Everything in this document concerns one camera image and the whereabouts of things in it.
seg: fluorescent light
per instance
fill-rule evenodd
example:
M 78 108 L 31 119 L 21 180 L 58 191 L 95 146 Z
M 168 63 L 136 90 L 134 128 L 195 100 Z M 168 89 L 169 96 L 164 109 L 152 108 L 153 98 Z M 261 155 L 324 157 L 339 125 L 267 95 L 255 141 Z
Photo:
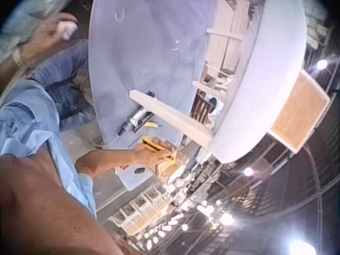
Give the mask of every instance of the fluorescent light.
M 158 231 L 158 235 L 159 235 L 160 237 L 164 237 L 164 236 L 165 236 L 165 233 L 164 233 L 163 231 Z
M 189 227 L 188 227 L 188 225 L 187 225 L 187 224 L 183 224 L 183 225 L 182 225 L 182 230 L 183 230 L 183 231 L 187 231 L 187 230 L 188 230 L 188 228 L 189 228 Z
M 244 170 L 244 175 L 245 176 L 251 176 L 253 175 L 253 169 L 251 167 L 247 167 L 245 170 Z
M 151 250 L 151 248 L 152 248 L 152 242 L 151 242 L 151 240 L 148 240 L 148 242 L 147 242 L 147 249 Z
M 214 212 L 214 207 L 213 206 L 208 206 L 207 207 L 207 212 L 209 212 L 209 214 L 213 213 Z
M 164 230 L 164 231 L 171 231 L 171 226 L 163 226 L 163 227 L 161 227 L 161 229 L 162 230 Z
M 220 221 L 224 226 L 230 226 L 230 225 L 233 225 L 235 223 L 235 219 L 229 213 L 222 214 Z
M 172 226 L 172 225 L 176 225 L 178 223 L 178 221 L 177 220 L 171 220 L 170 222 L 168 222 L 168 224 L 170 225 L 170 226 Z
M 323 69 L 326 69 L 328 66 L 328 62 L 327 60 L 323 59 L 323 60 L 320 60 L 318 63 L 317 63 L 317 68 L 319 70 L 323 70 Z
M 292 241 L 289 245 L 290 255 L 316 255 L 317 252 L 309 243 L 300 240 Z
M 206 207 L 203 207 L 202 205 L 198 205 L 197 210 L 199 210 L 201 213 L 203 213 L 206 216 L 210 216 L 210 214 L 214 211 L 214 207 L 208 206 L 206 208 Z

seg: man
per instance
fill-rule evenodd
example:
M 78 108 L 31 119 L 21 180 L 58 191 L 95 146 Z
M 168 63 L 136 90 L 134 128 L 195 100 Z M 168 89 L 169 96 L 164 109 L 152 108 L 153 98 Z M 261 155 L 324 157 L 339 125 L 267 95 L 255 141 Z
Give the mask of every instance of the man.
M 18 65 L 44 54 L 61 40 L 56 29 L 60 21 L 77 19 L 60 13 L 44 21 L 19 56 L 17 52 L 15 59 L 0 67 L 1 92 Z M 87 43 L 80 42 L 48 59 L 27 80 L 19 81 L 1 106 L 0 230 L 1 249 L 7 253 L 132 254 L 97 223 L 92 178 L 115 166 L 159 164 L 172 153 L 153 153 L 143 146 L 97 150 L 73 166 L 59 132 L 65 125 L 77 127 L 81 112 L 76 110 L 69 125 L 74 98 L 64 101 L 56 97 L 60 91 L 51 90 L 67 86 L 65 81 L 87 60 L 86 49 Z

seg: workbench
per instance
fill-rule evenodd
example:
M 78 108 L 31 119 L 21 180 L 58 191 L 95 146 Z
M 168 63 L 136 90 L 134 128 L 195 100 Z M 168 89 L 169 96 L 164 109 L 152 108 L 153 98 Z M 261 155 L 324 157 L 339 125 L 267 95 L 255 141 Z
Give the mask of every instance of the workbench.
M 154 130 L 116 133 L 137 105 L 129 91 L 152 91 L 189 115 L 208 49 L 206 29 L 214 22 L 215 0 L 95 0 L 89 32 L 89 71 L 98 124 L 107 149 L 133 148 L 141 135 L 179 145 L 182 134 L 154 117 Z M 142 183 L 150 175 L 139 175 Z M 95 180 L 97 201 L 124 190 L 108 172 Z

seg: fingers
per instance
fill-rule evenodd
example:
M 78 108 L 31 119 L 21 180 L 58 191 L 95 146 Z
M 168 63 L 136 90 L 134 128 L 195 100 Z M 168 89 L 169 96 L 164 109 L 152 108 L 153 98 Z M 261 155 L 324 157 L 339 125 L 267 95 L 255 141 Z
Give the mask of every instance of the fingers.
M 168 156 L 171 156 L 173 154 L 173 151 L 170 151 L 170 150 L 161 150 L 159 152 L 156 152 L 156 157 L 157 158 L 163 158 L 163 157 L 168 157 Z
M 55 32 L 52 36 L 51 39 L 49 41 L 50 47 L 60 43 L 63 40 L 63 36 L 61 33 L 59 32 Z
M 78 22 L 78 19 L 74 15 L 65 12 L 57 13 L 53 17 L 51 17 L 51 19 L 56 19 L 57 21 Z

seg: bright light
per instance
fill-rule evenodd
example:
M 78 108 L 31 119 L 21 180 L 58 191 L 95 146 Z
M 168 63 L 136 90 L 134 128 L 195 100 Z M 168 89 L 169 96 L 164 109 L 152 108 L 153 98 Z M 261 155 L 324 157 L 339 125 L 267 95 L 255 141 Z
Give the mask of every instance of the bright light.
M 251 176 L 253 175 L 253 169 L 251 167 L 247 167 L 245 170 L 244 170 L 244 175 L 245 176 Z
M 172 220 L 172 221 L 170 221 L 170 222 L 168 222 L 168 224 L 170 225 L 170 226 L 172 226 L 172 225 L 176 225 L 178 223 L 178 221 L 177 220 Z
M 148 242 L 147 242 L 147 249 L 151 250 L 151 248 L 152 248 L 152 242 L 151 242 L 151 240 L 148 240 Z
M 299 240 L 292 241 L 289 245 L 291 255 L 316 255 L 315 248 L 309 243 L 305 243 Z
M 222 214 L 220 221 L 224 226 L 230 226 L 230 225 L 233 225 L 235 223 L 235 219 L 229 213 Z
M 170 226 L 163 226 L 161 229 L 164 231 L 171 231 L 172 228 Z
M 171 220 L 180 219 L 180 218 L 183 218 L 183 216 L 184 216 L 184 214 L 178 214 L 175 217 L 171 218 Z
M 207 212 L 208 212 L 209 214 L 213 213 L 214 210 L 215 210 L 215 209 L 214 209 L 213 206 L 208 206 L 208 207 L 207 207 Z
M 165 236 L 165 233 L 164 233 L 163 231 L 158 231 L 158 235 L 159 235 L 160 237 L 164 237 L 164 236 Z
M 189 227 L 188 227 L 188 225 L 187 225 L 187 224 L 183 224 L 183 225 L 182 225 L 182 230 L 183 230 L 183 231 L 187 231 L 187 230 L 188 230 L 188 228 L 189 228 Z
M 197 210 L 199 210 L 201 213 L 203 213 L 206 216 L 210 216 L 210 214 L 214 211 L 214 207 L 208 206 L 207 208 L 205 208 L 202 205 L 198 205 Z
M 320 60 L 318 63 L 317 63 L 317 68 L 319 70 L 323 70 L 323 69 L 326 69 L 328 66 L 328 62 L 327 60 L 323 59 L 323 60 Z

